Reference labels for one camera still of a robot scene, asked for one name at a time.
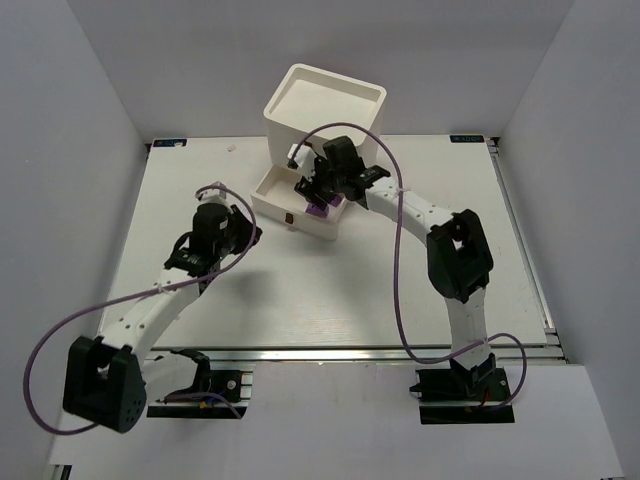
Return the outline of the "white bottom drawer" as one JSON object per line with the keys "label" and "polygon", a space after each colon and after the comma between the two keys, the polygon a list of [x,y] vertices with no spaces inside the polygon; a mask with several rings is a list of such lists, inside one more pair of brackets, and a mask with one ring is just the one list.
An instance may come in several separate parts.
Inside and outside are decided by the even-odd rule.
{"label": "white bottom drawer", "polygon": [[305,213],[309,204],[294,191],[300,175],[272,165],[256,189],[251,193],[253,210],[286,227],[334,241],[339,233],[339,220],[327,220]]}

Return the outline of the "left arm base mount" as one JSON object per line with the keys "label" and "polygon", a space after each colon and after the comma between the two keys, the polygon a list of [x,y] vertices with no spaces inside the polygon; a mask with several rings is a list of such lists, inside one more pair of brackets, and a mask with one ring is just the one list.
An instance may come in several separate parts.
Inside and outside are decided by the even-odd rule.
{"label": "left arm base mount", "polygon": [[248,371],[215,368],[193,349],[171,350],[143,367],[147,413],[154,419],[240,420],[251,396]]}

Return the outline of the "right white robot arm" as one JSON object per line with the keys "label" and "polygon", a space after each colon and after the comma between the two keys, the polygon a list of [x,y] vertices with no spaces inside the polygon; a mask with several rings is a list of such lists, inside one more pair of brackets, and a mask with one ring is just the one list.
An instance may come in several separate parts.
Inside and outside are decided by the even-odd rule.
{"label": "right white robot arm", "polygon": [[364,163],[347,136],[292,145],[287,166],[300,176],[294,190],[319,211],[339,197],[378,213],[426,248],[427,273],[444,298],[451,330],[451,368],[475,382],[495,368],[488,344],[484,299],[494,261],[479,216],[440,208],[407,189],[401,170]]}

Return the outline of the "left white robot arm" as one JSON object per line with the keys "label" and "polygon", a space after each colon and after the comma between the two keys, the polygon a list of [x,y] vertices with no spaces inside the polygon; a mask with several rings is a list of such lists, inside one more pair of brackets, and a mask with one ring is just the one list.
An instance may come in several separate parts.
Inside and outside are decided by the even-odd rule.
{"label": "left white robot arm", "polygon": [[215,397],[203,353],[181,348],[148,356],[168,327],[224,272],[222,262],[229,256],[241,259],[261,233],[252,211],[200,204],[191,230],[176,241],[153,287],[95,337],[80,336],[71,344],[64,411],[126,433],[150,403]]}

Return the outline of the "white drawer cabinet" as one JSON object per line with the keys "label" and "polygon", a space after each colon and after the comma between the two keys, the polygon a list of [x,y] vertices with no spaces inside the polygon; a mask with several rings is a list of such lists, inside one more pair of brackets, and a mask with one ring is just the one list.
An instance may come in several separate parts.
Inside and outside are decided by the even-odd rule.
{"label": "white drawer cabinet", "polygon": [[378,135],[384,87],[310,65],[292,65],[263,110],[271,162],[285,165],[291,146],[311,130],[334,122]]}

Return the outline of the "purple rounded lego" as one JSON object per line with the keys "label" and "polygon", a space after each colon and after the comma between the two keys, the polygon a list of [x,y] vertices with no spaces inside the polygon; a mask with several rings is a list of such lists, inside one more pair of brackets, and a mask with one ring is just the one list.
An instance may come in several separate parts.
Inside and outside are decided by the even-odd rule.
{"label": "purple rounded lego", "polygon": [[318,217],[318,218],[325,218],[327,216],[327,210],[326,209],[321,209],[313,204],[308,204],[306,209],[305,209],[305,213]]}

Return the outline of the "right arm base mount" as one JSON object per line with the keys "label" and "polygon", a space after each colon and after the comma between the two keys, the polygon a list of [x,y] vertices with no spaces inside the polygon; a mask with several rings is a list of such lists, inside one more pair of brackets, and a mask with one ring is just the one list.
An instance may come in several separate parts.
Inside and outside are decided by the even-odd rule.
{"label": "right arm base mount", "polygon": [[497,368],[478,386],[468,389],[452,369],[416,371],[417,382],[409,388],[418,401],[422,425],[513,424],[511,395],[503,368]]}

